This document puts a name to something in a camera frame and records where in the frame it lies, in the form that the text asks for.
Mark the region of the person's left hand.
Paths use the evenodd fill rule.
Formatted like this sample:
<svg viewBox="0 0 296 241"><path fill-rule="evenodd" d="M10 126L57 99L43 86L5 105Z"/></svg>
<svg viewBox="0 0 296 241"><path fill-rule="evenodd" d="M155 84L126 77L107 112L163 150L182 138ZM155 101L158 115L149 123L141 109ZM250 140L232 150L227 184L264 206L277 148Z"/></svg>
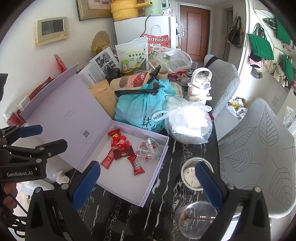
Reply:
<svg viewBox="0 0 296 241"><path fill-rule="evenodd" d="M17 207L15 198L18 194L16 183L1 184L1 217L6 211L13 212Z"/></svg>

